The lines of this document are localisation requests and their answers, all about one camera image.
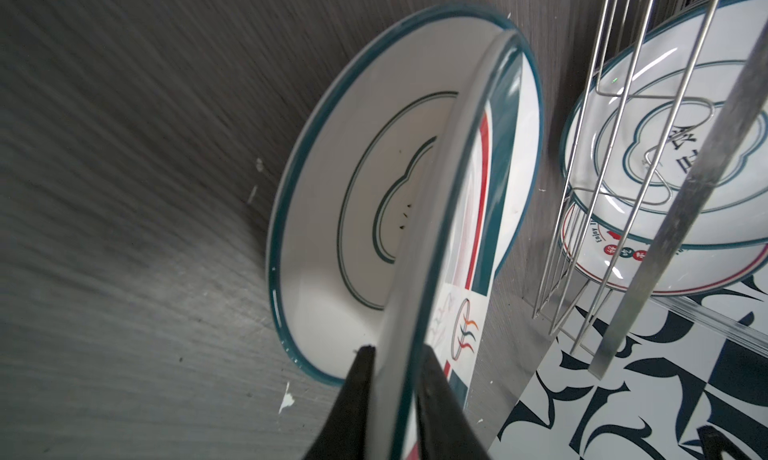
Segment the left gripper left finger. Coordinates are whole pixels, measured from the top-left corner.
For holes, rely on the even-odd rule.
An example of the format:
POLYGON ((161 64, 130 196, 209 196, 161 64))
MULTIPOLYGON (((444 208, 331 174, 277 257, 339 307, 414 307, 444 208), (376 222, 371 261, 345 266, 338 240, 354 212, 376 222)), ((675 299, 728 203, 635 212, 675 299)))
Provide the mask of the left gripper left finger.
POLYGON ((376 349, 361 347, 305 459, 363 459, 376 349))

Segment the white plate green cloud motif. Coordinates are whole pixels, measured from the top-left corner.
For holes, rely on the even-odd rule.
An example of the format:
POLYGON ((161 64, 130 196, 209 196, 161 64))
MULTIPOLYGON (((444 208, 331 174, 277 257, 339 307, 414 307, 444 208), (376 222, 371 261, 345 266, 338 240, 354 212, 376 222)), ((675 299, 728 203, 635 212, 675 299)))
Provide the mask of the white plate green cloud motif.
POLYGON ((530 206, 543 146, 543 92, 520 29, 494 10, 444 4, 365 46, 307 120, 270 218, 267 284, 280 342, 311 377, 338 385, 357 349, 378 342, 423 180, 457 100, 491 46, 512 39, 474 144, 449 280, 427 339, 446 376, 469 383, 492 284, 530 206))
POLYGON ((572 201, 602 226, 652 240, 766 20, 767 0, 700 2, 608 62, 562 133, 572 201))

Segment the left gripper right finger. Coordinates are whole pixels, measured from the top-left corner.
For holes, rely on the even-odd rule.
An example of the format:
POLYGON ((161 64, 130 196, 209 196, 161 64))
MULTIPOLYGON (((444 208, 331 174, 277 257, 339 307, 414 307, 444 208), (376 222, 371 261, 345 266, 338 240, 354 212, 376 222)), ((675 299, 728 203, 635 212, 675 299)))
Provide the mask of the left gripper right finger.
POLYGON ((416 383, 416 403, 421 459, 489 459, 429 345, 423 347, 416 383))

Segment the wire dish rack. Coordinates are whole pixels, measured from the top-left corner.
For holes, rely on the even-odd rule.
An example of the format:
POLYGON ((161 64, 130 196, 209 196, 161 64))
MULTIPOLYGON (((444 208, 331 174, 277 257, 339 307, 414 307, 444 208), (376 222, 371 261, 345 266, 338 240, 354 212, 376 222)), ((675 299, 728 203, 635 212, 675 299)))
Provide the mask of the wire dish rack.
POLYGON ((657 0, 602 0, 586 84, 561 134, 564 176, 534 309, 583 319, 574 349, 603 376, 649 298, 693 295, 767 262, 767 0, 698 0, 652 26, 657 0))

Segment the white plate red green band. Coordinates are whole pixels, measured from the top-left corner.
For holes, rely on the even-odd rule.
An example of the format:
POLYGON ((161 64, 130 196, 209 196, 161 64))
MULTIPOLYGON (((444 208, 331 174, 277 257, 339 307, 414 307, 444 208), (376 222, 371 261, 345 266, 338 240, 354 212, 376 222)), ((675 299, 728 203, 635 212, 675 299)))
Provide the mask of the white plate red green band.
POLYGON ((401 459, 417 442, 426 354, 469 384, 496 271, 528 206, 541 98, 525 38, 492 40, 437 138, 395 261, 368 401, 364 455, 401 459))

